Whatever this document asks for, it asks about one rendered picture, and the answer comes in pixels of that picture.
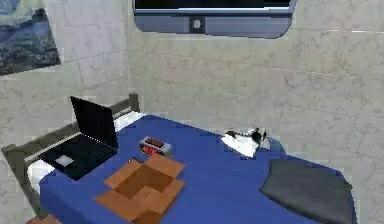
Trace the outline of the blue covered bed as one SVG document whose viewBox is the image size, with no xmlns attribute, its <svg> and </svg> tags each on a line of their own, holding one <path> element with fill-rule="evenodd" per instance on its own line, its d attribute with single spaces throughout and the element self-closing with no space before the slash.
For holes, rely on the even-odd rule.
<svg viewBox="0 0 384 224">
<path fill-rule="evenodd" d="M 116 156 L 84 178 L 73 181 L 51 171 L 35 190 L 27 174 L 30 164 L 44 150 L 73 135 L 72 123 L 21 146 L 2 152 L 34 212 L 40 217 L 55 216 L 62 224 L 131 224 L 94 201 L 107 190 L 104 180 L 129 159 L 142 159 L 137 144 L 151 136 L 174 146 L 173 157 L 185 164 L 181 178 L 186 185 L 159 224 L 320 224 L 296 214 L 259 191 L 273 159 L 297 160 L 325 169 L 344 178 L 340 171 L 286 155 L 279 144 L 261 149 L 252 160 L 230 151 L 214 133 L 175 121 L 146 115 L 117 133 Z"/>
</svg>

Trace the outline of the open brown cardboard box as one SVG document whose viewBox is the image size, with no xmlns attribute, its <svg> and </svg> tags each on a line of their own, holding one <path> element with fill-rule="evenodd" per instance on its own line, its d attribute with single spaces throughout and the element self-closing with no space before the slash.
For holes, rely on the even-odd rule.
<svg viewBox="0 0 384 224">
<path fill-rule="evenodd" d="M 107 178 L 109 191 L 94 198 L 134 224 L 159 224 L 185 185 L 178 175 L 185 165 L 161 155 L 134 159 Z"/>
</svg>

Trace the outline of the grey framed window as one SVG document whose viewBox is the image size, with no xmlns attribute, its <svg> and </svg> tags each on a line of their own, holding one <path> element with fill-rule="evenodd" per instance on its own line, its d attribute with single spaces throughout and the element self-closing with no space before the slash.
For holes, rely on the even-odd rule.
<svg viewBox="0 0 384 224">
<path fill-rule="evenodd" d="M 143 32 L 276 39 L 290 28 L 298 0 L 132 0 Z"/>
</svg>

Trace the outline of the black laptop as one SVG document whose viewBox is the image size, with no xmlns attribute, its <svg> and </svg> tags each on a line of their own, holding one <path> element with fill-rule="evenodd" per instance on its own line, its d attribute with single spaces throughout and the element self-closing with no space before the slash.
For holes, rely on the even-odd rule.
<svg viewBox="0 0 384 224">
<path fill-rule="evenodd" d="M 77 181 L 117 153 L 118 141 L 108 107 L 70 97 L 80 133 L 39 158 Z"/>
</svg>

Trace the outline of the dark grey pillow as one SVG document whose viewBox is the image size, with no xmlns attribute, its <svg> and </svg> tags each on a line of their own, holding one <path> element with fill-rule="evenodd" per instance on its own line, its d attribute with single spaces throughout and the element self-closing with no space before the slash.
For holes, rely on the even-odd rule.
<svg viewBox="0 0 384 224">
<path fill-rule="evenodd" d="M 352 186 L 342 177 L 297 160 L 273 159 L 259 191 L 320 224 L 358 224 Z"/>
</svg>

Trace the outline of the blue framed picture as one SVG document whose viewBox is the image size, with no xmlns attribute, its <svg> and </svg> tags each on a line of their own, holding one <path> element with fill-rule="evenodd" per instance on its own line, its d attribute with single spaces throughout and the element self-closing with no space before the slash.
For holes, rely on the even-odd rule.
<svg viewBox="0 0 384 224">
<path fill-rule="evenodd" d="M 60 63 L 43 0 L 0 0 L 0 76 Z"/>
</svg>

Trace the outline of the brown wooden furniture corner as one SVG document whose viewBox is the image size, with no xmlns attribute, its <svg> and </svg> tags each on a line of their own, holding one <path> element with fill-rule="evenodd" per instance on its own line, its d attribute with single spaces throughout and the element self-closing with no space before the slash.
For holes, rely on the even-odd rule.
<svg viewBox="0 0 384 224">
<path fill-rule="evenodd" d="M 44 218 L 34 217 L 29 221 L 27 221 L 25 224 L 62 224 L 62 223 L 53 215 L 47 215 Z"/>
</svg>

